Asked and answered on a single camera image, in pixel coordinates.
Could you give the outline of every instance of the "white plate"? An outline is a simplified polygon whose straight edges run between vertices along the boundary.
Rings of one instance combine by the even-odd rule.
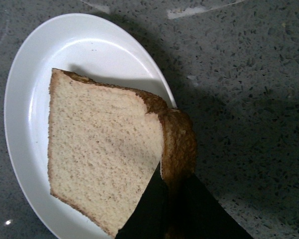
[[[10,70],[4,99],[9,155],[28,202],[60,239],[109,238],[76,210],[50,196],[47,177],[51,68],[162,96],[176,107],[161,71],[127,32],[88,14],[55,17],[34,30]]]

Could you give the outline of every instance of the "bread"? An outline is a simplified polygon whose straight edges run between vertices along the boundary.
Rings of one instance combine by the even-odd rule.
[[[52,69],[50,193],[115,236],[157,164],[170,191],[195,170],[189,117],[159,96]]]

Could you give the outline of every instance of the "white bread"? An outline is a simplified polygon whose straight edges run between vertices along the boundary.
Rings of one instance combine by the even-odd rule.
[[[52,69],[50,192],[115,236],[157,164],[170,190],[195,169],[188,116],[152,93]]]

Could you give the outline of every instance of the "countertop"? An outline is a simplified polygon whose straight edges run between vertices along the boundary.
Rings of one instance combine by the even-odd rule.
[[[53,239],[9,159],[12,61],[44,21],[81,12],[134,36],[198,140],[196,175],[255,239],[299,239],[299,0],[0,0],[0,239]]]

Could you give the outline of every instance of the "oval plate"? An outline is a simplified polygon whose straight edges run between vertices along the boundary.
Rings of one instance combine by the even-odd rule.
[[[20,47],[7,80],[4,127],[20,187],[42,222],[60,239],[109,239],[98,226],[50,195],[47,176],[51,68],[98,82],[160,95],[176,107],[168,84],[145,49],[97,16],[74,13],[48,20]]]

